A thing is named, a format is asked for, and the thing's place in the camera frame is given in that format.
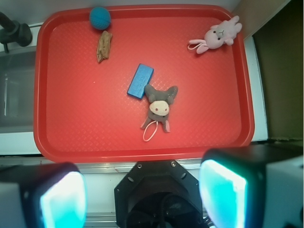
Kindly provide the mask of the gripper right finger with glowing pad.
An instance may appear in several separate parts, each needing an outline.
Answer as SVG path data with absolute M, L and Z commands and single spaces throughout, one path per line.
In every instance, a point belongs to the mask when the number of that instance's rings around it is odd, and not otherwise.
M 210 149 L 201 160 L 199 192 L 217 228 L 301 228 L 303 148 L 253 144 Z

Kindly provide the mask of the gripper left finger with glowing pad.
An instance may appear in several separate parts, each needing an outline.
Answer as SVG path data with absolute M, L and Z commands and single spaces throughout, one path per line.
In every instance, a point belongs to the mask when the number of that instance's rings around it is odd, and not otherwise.
M 87 187 L 73 163 L 0 168 L 2 228 L 82 228 Z

